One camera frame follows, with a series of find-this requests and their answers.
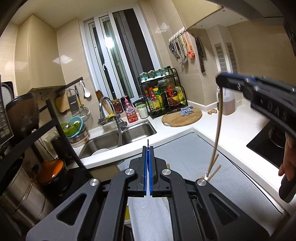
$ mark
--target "gas stove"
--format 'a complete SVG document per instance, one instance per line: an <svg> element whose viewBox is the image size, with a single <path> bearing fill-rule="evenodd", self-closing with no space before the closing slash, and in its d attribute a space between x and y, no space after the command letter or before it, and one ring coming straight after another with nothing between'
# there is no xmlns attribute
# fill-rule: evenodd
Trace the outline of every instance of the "gas stove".
<svg viewBox="0 0 296 241"><path fill-rule="evenodd" d="M285 133L269 122L247 147L279 168L284 160L285 141Z"/></svg>

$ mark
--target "sink faucet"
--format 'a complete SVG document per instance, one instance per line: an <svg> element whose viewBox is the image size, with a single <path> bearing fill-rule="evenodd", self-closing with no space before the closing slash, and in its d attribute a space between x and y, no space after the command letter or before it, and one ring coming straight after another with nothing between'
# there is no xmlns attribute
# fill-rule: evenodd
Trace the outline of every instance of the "sink faucet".
<svg viewBox="0 0 296 241"><path fill-rule="evenodd" d="M114 116L114 119L115 119L115 122L116 122L116 126L118 128L118 131L119 132L123 132L123 130L125 129L125 127L128 125L128 123L126 121L123 121L121 118L120 118L120 114L116 114L115 112L115 109L113 107L113 104L112 104L112 101L108 98L108 97L102 97L99 101L99 107L100 107L100 118L101 119L105 119L106 116L105 116L105 113L103 111L103 101L106 100L109 102L110 106L111 106L111 109L113 111L113 113L115 114Z"/></svg>

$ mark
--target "stainless steel sink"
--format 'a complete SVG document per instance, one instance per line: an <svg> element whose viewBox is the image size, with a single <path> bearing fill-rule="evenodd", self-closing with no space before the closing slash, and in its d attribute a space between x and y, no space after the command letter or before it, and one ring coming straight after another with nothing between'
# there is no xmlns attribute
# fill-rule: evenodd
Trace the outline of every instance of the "stainless steel sink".
<svg viewBox="0 0 296 241"><path fill-rule="evenodd" d="M89 140L83 147L79 158L91 156L95 151L103 148L111 150L154 134L156 130L148 120L145 120L128 126L123 132L114 131Z"/></svg>

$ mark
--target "metal pivot bolt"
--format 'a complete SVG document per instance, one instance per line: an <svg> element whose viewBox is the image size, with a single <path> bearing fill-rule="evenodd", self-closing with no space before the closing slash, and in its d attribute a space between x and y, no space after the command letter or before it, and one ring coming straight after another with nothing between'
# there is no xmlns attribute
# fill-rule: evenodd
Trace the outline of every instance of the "metal pivot bolt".
<svg viewBox="0 0 296 241"><path fill-rule="evenodd" d="M161 173L163 174L163 175L169 175L169 174L171 174L172 172L171 172L171 170L170 169L163 169L162 171L161 171Z"/></svg>
<svg viewBox="0 0 296 241"><path fill-rule="evenodd" d="M207 181L205 179L198 179L197 184L199 186L205 186L207 184Z"/></svg>
<svg viewBox="0 0 296 241"><path fill-rule="evenodd" d="M97 185L99 184L99 180L96 179L96 178L93 178L93 179L91 179L91 180L89 181L89 184L90 184L91 186L97 186Z"/></svg>
<svg viewBox="0 0 296 241"><path fill-rule="evenodd" d="M125 174L127 174L127 175L132 175L134 173L135 173L135 170L134 169L129 168L129 169L126 169L125 170Z"/></svg>

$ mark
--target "blue bowl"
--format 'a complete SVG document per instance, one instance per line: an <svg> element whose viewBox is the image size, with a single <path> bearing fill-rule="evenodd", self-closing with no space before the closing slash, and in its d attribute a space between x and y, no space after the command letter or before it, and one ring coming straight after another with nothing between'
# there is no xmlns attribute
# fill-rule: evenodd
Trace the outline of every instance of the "blue bowl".
<svg viewBox="0 0 296 241"><path fill-rule="evenodd" d="M71 138L77 136L79 134L79 132L81 132L81 130L82 130L82 127L83 127L83 119L80 116L74 116L70 120L68 120L67 122L68 123L74 123L75 121L80 121L80 127L79 127L79 129L77 130L77 132L74 135L72 135L70 137L67 137L68 139L71 139Z"/></svg>

